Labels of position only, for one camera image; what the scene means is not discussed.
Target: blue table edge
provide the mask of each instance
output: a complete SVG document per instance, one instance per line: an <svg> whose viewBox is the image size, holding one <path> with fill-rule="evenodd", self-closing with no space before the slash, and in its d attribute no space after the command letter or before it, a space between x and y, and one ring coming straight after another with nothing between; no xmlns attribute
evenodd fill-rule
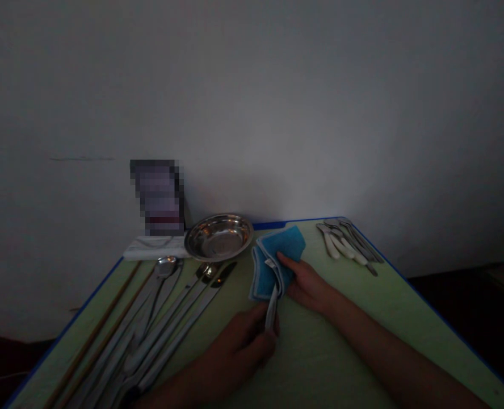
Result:
<svg viewBox="0 0 504 409"><path fill-rule="evenodd" d="M335 219L337 217L340 217L340 216L332 216L332 217L325 217L325 218L315 218L315 219L299 219L299 220L286 220L286 221L281 221L281 222L267 222L267 223L254 223L253 224L253 227L254 227L254 230L255 231L261 231L261 230L273 230L273 229L278 229L278 228L284 228L286 227L286 224L287 223L295 223L295 222L307 222L309 220L326 220L326 219ZM426 305L428 305L428 307L430 307L432 309L432 311L435 312L435 314L441 319L441 321L443 321L443 323L460 339L460 341L462 341L464 343L464 345L466 345L466 347L468 347L468 349L473 352L473 354L500 380L500 382L502 382L502 384L504 385L504 379L500 376L500 374L498 374L498 372L496 372L490 365L488 362L486 362L483 357L481 357L481 355L479 355L477 353L477 351L475 351L475 349L472 348L471 345L468 344L468 342L466 341L466 339L464 339L453 327L452 325L450 325L449 322L447 322L445 320L445 318L440 314L438 313L438 311L433 308L433 306L422 296L421 293L419 293L417 291L417 289L407 280L407 278L405 278L403 276L403 274L400 273L400 271L379 251L379 249L377 249L375 247L375 245L370 242L370 240L367 238L367 236L362 233L360 231L360 229L358 227L356 227L356 225L354 225L354 227L356 228L356 230L358 230L358 232L367 240L367 242L369 244L371 244L371 246L375 249L375 251L377 253L379 253L381 255L382 258L384 258L384 260L390 265L390 267L392 267L394 269L394 271L396 273L399 274L399 276L407 283L407 285L409 287L411 287L413 289L413 291L415 291L415 293L417 293L417 295L420 297L420 299L422 301L424 301L426 303ZM37 364L35 365L35 367L29 372L29 374L27 375L27 378L25 378L23 380L23 382L18 386L18 388L14 391L14 393L12 394L12 396L8 399L8 401L5 403L5 405L3 406L3 409L7 409L11 404L12 402L15 400L15 398L21 393L21 391L23 390L23 388L25 388L25 385L27 384L27 382L35 375L36 371L38 370L38 368L42 365L42 363L44 363L44 361L46 360L46 358L49 356L49 354L52 352L52 350L57 346L57 344L59 343L59 341L61 340L61 338L63 338L63 336L65 336L66 332L68 331L68 329L72 326L72 324L74 324L74 322L76 321L76 319L80 316L80 314L85 310L85 308L87 307L87 305L89 304L89 302L93 299L93 297L95 297L95 295L97 294L97 292L100 290L100 288L104 285L104 283L110 278L110 276L112 275L112 273L114 272L114 270L120 265L120 263L122 262L123 260L123 256L120 257L120 259L116 262L116 264L114 265L114 267L112 267L112 269L108 272L108 274L106 275L106 277L103 279L103 281L100 282L100 284L97 286L97 288L95 289L95 291L93 291L91 293L91 295L89 296L89 298L86 300L86 302L83 304L83 306L79 309L79 311L76 313L76 315L69 321L69 323L66 325L66 327L63 329L63 331L61 331L61 333L59 334L59 336L57 337L57 339L55 339L55 341L53 342L53 344L49 347L49 349L44 353L44 355L42 355L42 358L40 358L40 360L37 362Z"/></svg>

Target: white napkin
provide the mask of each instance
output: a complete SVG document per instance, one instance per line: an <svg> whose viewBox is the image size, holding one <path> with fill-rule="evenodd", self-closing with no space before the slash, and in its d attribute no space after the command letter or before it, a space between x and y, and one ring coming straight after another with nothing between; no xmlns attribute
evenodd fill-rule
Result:
<svg viewBox="0 0 504 409"><path fill-rule="evenodd" d="M166 256L191 257L184 247L184 236L138 236L123 252L126 260L157 260Z"/></svg>

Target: dark floor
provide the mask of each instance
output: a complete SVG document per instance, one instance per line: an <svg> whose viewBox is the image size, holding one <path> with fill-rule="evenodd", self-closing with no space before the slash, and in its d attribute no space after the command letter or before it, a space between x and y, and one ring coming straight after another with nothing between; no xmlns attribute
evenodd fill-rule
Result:
<svg viewBox="0 0 504 409"><path fill-rule="evenodd" d="M52 342L53 340L23 344L0 338L0 377L30 371ZM24 374L0 380L0 408L26 376Z"/></svg>
<svg viewBox="0 0 504 409"><path fill-rule="evenodd" d="M434 274L409 281L504 379L504 288L492 280L488 270ZM30 371L52 341L23 344L0 339L0 376ZM0 407L24 378L0 380Z"/></svg>
<svg viewBox="0 0 504 409"><path fill-rule="evenodd" d="M504 288L488 272L463 270L409 282L504 379Z"/></svg>

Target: person's right hand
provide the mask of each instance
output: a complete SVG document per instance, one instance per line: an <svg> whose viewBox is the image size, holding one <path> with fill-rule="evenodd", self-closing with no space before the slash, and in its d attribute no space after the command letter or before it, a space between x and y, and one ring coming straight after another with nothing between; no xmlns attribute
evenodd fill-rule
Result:
<svg viewBox="0 0 504 409"><path fill-rule="evenodd" d="M295 262L281 252L277 252L276 256L296 275L296 279L292 281L286 294L304 307L326 314L330 300L335 294L339 294L337 290L325 282L307 262L303 260Z"/></svg>

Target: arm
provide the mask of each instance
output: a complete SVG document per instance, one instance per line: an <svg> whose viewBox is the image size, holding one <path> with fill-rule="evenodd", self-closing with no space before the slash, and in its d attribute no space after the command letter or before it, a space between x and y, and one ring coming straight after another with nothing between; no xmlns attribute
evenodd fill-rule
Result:
<svg viewBox="0 0 504 409"><path fill-rule="evenodd" d="M326 283L305 261L297 263L281 253L277 256L296 274L287 294L337 328L400 407L488 408L451 375Z"/></svg>
<svg viewBox="0 0 504 409"><path fill-rule="evenodd" d="M277 335L263 332L266 312L266 303L239 312L203 355L139 399L133 407L194 407L229 396L275 352Z"/></svg>

